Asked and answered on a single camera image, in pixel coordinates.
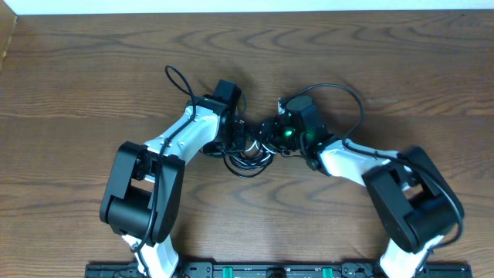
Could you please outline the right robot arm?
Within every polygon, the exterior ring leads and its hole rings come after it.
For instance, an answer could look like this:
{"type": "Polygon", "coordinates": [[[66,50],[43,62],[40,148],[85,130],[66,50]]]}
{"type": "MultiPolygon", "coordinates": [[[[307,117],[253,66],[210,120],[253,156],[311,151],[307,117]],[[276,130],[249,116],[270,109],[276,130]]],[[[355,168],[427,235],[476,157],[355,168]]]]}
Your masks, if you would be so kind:
{"type": "Polygon", "coordinates": [[[380,151],[328,132],[312,97],[281,99],[262,126],[268,148],[298,152],[309,168],[366,188],[390,241],[378,266],[386,277],[416,277],[465,216],[458,197],[420,147],[380,151]]]}

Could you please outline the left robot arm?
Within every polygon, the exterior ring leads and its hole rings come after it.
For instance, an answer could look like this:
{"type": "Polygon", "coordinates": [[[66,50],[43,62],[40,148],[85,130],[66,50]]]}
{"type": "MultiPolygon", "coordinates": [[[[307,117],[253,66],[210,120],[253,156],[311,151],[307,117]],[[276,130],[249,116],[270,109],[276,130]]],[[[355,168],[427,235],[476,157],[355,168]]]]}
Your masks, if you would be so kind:
{"type": "Polygon", "coordinates": [[[130,245],[145,277],[170,277],[178,266],[170,233],[187,163],[199,151],[221,158],[244,149],[236,112],[241,96],[235,83],[219,80],[213,94],[193,97],[163,134],[118,148],[100,220],[130,245]]]}

